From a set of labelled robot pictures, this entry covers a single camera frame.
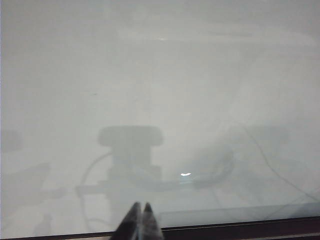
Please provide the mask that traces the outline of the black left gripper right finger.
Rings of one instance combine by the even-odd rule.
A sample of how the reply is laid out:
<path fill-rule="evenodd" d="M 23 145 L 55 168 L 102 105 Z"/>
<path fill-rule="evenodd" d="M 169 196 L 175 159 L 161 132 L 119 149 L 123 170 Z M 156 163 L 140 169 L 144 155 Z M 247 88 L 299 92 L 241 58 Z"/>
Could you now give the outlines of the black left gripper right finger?
<path fill-rule="evenodd" d="M 157 219 L 152 210 L 151 204 L 145 204 L 140 224 L 140 240 L 163 240 L 164 235 L 158 225 Z"/>

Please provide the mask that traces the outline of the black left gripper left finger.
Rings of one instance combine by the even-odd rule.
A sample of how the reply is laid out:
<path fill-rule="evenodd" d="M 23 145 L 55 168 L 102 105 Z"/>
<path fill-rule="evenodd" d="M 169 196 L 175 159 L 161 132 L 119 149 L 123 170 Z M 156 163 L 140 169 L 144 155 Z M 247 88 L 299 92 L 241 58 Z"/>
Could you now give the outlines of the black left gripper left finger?
<path fill-rule="evenodd" d="M 141 221 L 141 203 L 135 202 L 114 232 L 115 240 L 137 240 L 139 238 L 139 225 Z"/>

